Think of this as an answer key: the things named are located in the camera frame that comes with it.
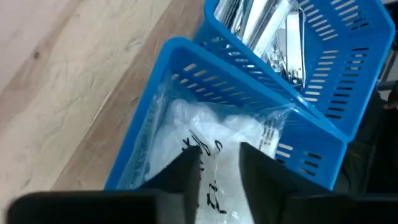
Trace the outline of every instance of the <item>floor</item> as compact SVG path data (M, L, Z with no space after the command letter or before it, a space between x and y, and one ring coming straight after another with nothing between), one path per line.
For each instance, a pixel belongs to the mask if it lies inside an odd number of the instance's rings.
M157 54L203 2L0 0L3 214L28 192L103 188Z

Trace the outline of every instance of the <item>metal utensil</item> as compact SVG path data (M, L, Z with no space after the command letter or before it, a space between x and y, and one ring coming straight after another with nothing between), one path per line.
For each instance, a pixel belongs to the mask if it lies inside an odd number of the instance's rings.
M252 5L253 0L241 0L236 11L236 16L233 20L231 32L236 35L236 37L240 40L242 40L244 31L248 24Z
M296 87L305 88L304 63L305 14L295 7L286 18L287 76Z
M253 33L248 39L248 47L258 55L264 55L280 25L289 13L294 0L267 0Z
M228 29L231 29L233 25L241 1L242 0L220 0L216 7L215 17Z
M252 8L249 12L248 23L246 24L242 38L242 42L245 45L249 45L251 36L253 33L255 33L254 29L260 19L261 13L264 10L264 6L266 5L267 1L268 0L253 0Z
M286 70L284 55L281 50L283 45L285 45L285 42L281 42L279 37L275 36L274 40L262 56L263 61L269 64L275 72L282 76L284 76Z

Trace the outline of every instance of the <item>blue plastic basket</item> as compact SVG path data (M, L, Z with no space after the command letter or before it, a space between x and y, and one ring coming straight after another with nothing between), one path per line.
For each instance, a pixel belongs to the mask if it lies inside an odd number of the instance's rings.
M140 151L134 152L134 156L131 156L132 151L158 86L165 78L170 78L170 74L178 74L180 82L201 101L250 105L254 111L290 103L189 40L174 38L164 45L159 55L106 189L128 189L137 178L134 171L144 169L142 158L146 150L137 149ZM344 134L328 123L295 107L287 118L276 159L289 169L332 189L346 151L344 138ZM123 174L124 170L128 170L129 175Z
M298 92L216 20L207 0L194 42L354 139L394 37L380 0L298 0L305 10L306 88Z

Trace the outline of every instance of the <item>stainless steel utensil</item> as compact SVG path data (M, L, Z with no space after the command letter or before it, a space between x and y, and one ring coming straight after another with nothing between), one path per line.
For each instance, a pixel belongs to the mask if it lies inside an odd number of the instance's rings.
M253 32L248 39L248 47L262 56L274 40L275 34L290 11L294 0L267 0Z
M231 29L233 25L241 1L242 0L220 0L216 7L215 17L228 29Z
M248 24L250 12L252 9L253 0L241 0L236 11L231 32L242 40L244 31Z
M295 7L286 18L287 76L295 86L305 88L304 11Z

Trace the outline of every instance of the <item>plastic bag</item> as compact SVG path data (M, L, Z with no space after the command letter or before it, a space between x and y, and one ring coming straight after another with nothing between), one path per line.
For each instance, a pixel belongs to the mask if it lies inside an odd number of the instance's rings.
M239 172L239 144L248 142L271 158L293 105L250 107L198 102L178 82L159 87L119 188L137 188L189 146L201 148L196 223L253 223Z

